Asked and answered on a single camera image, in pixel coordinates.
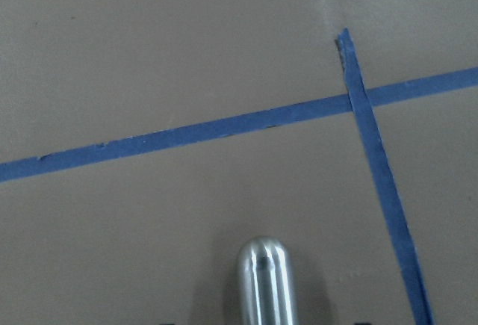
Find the steel muddler rod black tip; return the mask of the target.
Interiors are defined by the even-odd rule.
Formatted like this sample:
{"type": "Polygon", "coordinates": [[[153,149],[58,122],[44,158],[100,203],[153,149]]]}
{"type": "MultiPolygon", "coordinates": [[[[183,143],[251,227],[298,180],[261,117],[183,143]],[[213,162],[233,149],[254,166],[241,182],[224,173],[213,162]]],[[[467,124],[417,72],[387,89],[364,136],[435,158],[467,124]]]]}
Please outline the steel muddler rod black tip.
{"type": "Polygon", "coordinates": [[[238,289],[244,324],[298,324],[293,267],[285,245],[257,237],[238,253],[238,289]]]}

